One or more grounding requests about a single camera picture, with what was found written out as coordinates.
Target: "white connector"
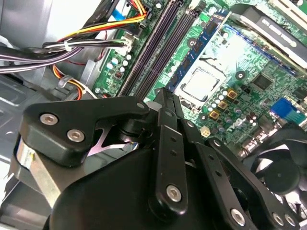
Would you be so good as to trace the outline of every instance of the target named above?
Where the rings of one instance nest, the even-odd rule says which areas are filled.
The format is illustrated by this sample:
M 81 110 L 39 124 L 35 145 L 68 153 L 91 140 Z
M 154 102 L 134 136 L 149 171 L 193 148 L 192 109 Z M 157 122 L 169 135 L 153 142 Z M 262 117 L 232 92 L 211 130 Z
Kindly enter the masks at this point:
M 211 132 L 210 132 L 210 129 L 207 127 L 207 126 L 204 126 L 200 129 L 201 131 L 201 135 L 204 137 L 204 138 L 207 138 L 208 136 L 210 136 Z

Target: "ram slot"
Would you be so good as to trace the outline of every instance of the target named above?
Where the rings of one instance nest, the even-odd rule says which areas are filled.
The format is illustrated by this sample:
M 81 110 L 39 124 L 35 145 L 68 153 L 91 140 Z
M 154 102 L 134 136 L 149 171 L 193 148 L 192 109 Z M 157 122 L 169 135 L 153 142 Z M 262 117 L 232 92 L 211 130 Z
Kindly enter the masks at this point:
M 139 58 L 134 63 L 132 70 L 127 76 L 125 82 L 122 84 L 117 96 L 127 96 L 135 86 L 135 83 L 139 80 L 139 77 L 146 67 L 147 63 L 150 61 L 154 55 L 156 49 L 158 48 L 162 38 L 167 33 L 172 22 L 176 19 L 176 15 L 180 7 L 183 6 L 181 0 L 171 0 L 164 11 L 161 14 L 159 21 L 156 23 L 152 33 L 147 39 Z
M 170 58 L 187 34 L 188 30 L 193 25 L 197 16 L 198 13 L 195 11 L 190 11 L 181 16 L 174 30 L 169 35 L 169 39 L 156 57 L 150 71 L 145 75 L 142 83 L 139 85 L 136 93 L 134 94 L 134 96 L 136 96 L 138 99 L 144 100 L 144 98 L 147 96 L 166 64 L 169 62 Z

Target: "silver screw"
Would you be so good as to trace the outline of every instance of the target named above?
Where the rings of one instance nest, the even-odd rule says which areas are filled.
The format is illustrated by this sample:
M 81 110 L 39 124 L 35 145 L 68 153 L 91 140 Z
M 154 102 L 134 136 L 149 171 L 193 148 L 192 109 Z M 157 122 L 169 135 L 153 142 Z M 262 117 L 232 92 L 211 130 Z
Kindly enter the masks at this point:
M 173 185 L 169 185 L 166 188 L 166 193 L 167 193 L 168 197 L 174 202 L 179 202 L 181 200 L 180 190 Z
M 58 118 L 53 114 L 43 114 L 40 116 L 39 120 L 48 126 L 53 126 L 59 122 Z
M 187 124 L 188 124 L 188 126 L 190 126 L 191 128 L 194 127 L 194 124 L 193 124 L 192 122 L 190 122 L 190 121 L 187 121 Z
M 273 218 L 279 225 L 283 226 L 283 220 L 280 218 L 279 215 L 277 215 L 276 213 L 273 213 Z
M 142 104 L 142 103 L 137 103 L 136 104 L 139 108 L 141 108 L 141 109 L 144 109 L 145 108 L 145 106 Z
M 73 142 L 82 142 L 85 139 L 83 132 L 77 129 L 69 130 L 67 133 L 67 137 Z
M 294 220 L 291 218 L 291 216 L 289 216 L 288 214 L 285 214 L 284 217 L 286 218 L 286 220 L 288 221 L 288 223 L 289 223 L 290 225 L 292 225 L 293 227 L 295 227 L 295 222 L 294 222 Z
M 232 218 L 235 220 L 235 222 L 238 225 L 240 225 L 240 226 L 245 225 L 245 219 L 244 219 L 242 213 L 240 213 L 238 210 L 236 210 L 234 208 L 230 212 L 231 212 Z
M 95 92 L 96 94 L 99 94 L 99 93 L 101 93 L 101 90 L 100 90 L 99 88 L 95 88 L 95 89 L 94 89 L 94 92 Z
M 217 140 L 213 140 L 213 142 L 214 142 L 214 144 L 215 144 L 216 146 L 218 146 L 218 147 L 221 146 L 221 144 L 220 144 Z

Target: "fan blade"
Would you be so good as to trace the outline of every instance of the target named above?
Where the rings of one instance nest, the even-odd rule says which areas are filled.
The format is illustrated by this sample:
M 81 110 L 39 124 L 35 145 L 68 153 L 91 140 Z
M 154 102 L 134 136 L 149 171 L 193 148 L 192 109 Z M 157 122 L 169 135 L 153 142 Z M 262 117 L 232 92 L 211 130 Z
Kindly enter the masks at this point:
M 282 160 L 282 159 L 291 159 L 291 154 L 289 150 L 286 149 L 275 149 L 258 156 L 258 158 L 269 159 L 273 162 Z

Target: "chip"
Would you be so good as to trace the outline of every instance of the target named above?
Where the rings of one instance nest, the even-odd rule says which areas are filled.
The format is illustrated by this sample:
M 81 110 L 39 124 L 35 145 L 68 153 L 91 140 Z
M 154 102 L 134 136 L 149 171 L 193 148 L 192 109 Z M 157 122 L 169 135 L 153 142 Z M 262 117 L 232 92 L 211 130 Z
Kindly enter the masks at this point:
M 272 81 L 260 73 L 252 83 L 258 88 L 266 90 L 272 84 Z
M 227 108 L 228 104 L 224 101 L 221 101 L 217 106 L 224 110 Z
M 213 118 L 214 120 L 216 120 L 219 116 L 220 116 L 220 114 L 219 114 L 217 111 L 212 111 L 212 112 L 209 114 L 209 117 L 210 117 L 210 118 Z
M 237 96 L 238 94 L 234 90 L 230 90 L 227 95 L 227 97 L 230 97 L 231 99 L 235 99 Z
M 303 100 L 305 97 L 307 97 L 307 90 L 303 87 L 298 87 L 296 90 L 294 90 L 293 95 L 298 99 Z

